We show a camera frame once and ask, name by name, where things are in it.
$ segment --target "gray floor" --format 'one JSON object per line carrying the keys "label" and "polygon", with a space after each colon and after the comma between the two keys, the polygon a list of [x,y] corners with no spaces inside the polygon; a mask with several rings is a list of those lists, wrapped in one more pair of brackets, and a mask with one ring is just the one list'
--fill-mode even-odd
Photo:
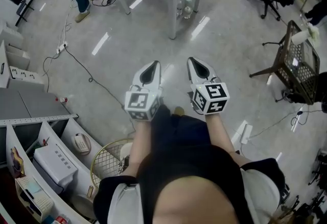
{"label": "gray floor", "polygon": [[[46,56],[53,56],[60,32],[69,11],[70,0],[35,0],[36,9],[22,22],[20,31],[26,39],[26,50],[31,55],[30,70],[42,72]],[[315,4],[309,0],[306,9]],[[163,100],[173,109],[182,106],[189,116],[198,117],[192,110],[186,93],[190,91],[186,60],[196,56],[209,63],[224,81],[231,96],[227,110],[221,114],[230,136],[236,133],[243,120],[253,125],[253,134],[279,121],[300,105],[275,103],[280,97],[281,83],[277,78],[267,86],[268,76],[253,79],[249,74],[269,67],[277,51],[276,45],[263,47],[262,42],[279,41],[286,32],[289,20],[302,24],[299,18],[301,2],[282,8],[283,21],[276,21],[270,12],[265,20],[261,2],[255,0],[201,0],[199,12],[181,24],[175,40],[168,38],[165,2],[143,0],[127,16],[119,3],[110,7],[93,7],[81,23],[74,22],[77,8],[69,12],[71,29],[66,33],[68,50],[93,74],[94,78],[110,88],[123,102],[133,74],[146,63],[158,60],[162,65]],[[193,40],[192,31],[203,17],[210,20]],[[94,56],[91,54],[98,41],[108,33],[109,38]],[[320,70],[327,70],[327,28],[320,28]],[[128,116],[108,93],[88,82],[88,74],[67,53],[53,61],[50,89],[58,96],[68,97],[67,107],[78,113],[79,123],[100,143],[124,138],[132,131]],[[310,110],[320,109],[320,104]],[[292,195],[301,194],[310,201],[314,188],[307,188],[312,163],[326,138],[327,116],[311,113],[308,122],[291,131],[292,116],[270,128],[242,147],[250,159],[276,158],[284,171]]]}

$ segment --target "power strip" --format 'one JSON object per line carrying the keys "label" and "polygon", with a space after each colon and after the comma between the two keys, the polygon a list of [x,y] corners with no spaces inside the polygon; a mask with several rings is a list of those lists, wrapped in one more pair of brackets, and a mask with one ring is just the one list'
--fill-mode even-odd
{"label": "power strip", "polygon": [[65,46],[68,47],[68,43],[65,41],[62,45],[57,48],[57,54],[60,54],[63,50],[65,50]]}
{"label": "power strip", "polygon": [[245,126],[242,137],[241,137],[241,143],[242,144],[247,144],[247,142],[248,142],[248,140],[250,138],[250,135],[251,135],[252,128],[253,128],[253,126],[250,125],[250,124],[247,124]]}

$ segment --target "telephone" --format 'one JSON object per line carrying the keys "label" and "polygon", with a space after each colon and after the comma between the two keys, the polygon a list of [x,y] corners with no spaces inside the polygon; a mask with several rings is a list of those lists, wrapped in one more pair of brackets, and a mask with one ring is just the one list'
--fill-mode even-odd
{"label": "telephone", "polygon": [[89,138],[84,134],[76,133],[75,136],[72,137],[72,143],[74,148],[82,155],[89,154],[91,150],[91,143]]}

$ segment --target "electrical outlet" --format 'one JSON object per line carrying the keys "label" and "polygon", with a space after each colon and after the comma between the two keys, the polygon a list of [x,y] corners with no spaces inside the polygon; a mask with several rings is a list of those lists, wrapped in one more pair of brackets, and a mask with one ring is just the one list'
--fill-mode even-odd
{"label": "electrical outlet", "polygon": [[64,44],[66,45],[66,48],[68,47],[68,43],[65,41],[62,45],[59,46],[59,48],[57,48],[57,54],[60,54],[63,50],[65,50]]}

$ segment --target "plastic bottle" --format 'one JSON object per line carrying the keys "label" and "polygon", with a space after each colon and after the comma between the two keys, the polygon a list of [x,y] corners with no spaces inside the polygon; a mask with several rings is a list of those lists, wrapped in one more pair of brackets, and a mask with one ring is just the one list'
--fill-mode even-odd
{"label": "plastic bottle", "polygon": [[182,15],[182,13],[183,13],[183,2],[182,0],[179,0],[177,4],[177,17]]}
{"label": "plastic bottle", "polygon": [[52,224],[69,224],[69,218],[61,214],[52,222]]}
{"label": "plastic bottle", "polygon": [[184,0],[184,5],[183,17],[184,19],[189,19],[193,13],[192,0]]}
{"label": "plastic bottle", "polygon": [[56,98],[56,101],[59,101],[62,104],[65,104],[65,103],[68,102],[68,98],[67,97],[60,97],[60,98]]}

